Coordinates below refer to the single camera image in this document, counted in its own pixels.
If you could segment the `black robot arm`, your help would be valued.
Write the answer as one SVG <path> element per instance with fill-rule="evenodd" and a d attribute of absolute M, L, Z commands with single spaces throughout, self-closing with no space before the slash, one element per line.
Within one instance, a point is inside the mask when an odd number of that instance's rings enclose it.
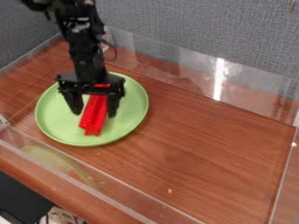
<path fill-rule="evenodd" d="M 120 99 L 125 96 L 125 79 L 108 72 L 100 47 L 105 42 L 104 23 L 96 0 L 18 0 L 30 11 L 50 20 L 53 14 L 60 34 L 69 45 L 74 72 L 56 75 L 58 91 L 74 115 L 82 110 L 82 95 L 106 97 L 106 114 L 117 114 Z"/>

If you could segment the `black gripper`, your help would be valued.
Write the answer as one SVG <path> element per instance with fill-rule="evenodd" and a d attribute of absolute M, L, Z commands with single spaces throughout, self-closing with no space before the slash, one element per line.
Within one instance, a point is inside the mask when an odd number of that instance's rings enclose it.
<path fill-rule="evenodd" d="M 56 76 L 58 92 L 77 116 L 82 110 L 82 95 L 108 95 L 106 114 L 112 118 L 117 114 L 120 98 L 125 95 L 125 79 L 112 73 L 104 73 L 92 80 L 78 80 L 74 73 L 61 73 Z"/>

